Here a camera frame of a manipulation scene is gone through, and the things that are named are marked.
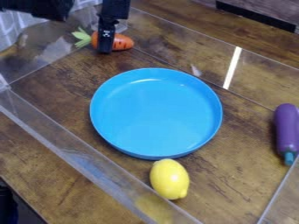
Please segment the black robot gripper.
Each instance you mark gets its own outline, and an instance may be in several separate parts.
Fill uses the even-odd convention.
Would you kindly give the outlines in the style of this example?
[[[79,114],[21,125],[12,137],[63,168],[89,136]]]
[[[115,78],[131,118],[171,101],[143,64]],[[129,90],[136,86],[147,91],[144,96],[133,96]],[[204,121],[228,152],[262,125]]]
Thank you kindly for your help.
[[[97,51],[111,53],[119,19],[128,19],[131,0],[103,0],[99,18],[104,22],[97,27]]]

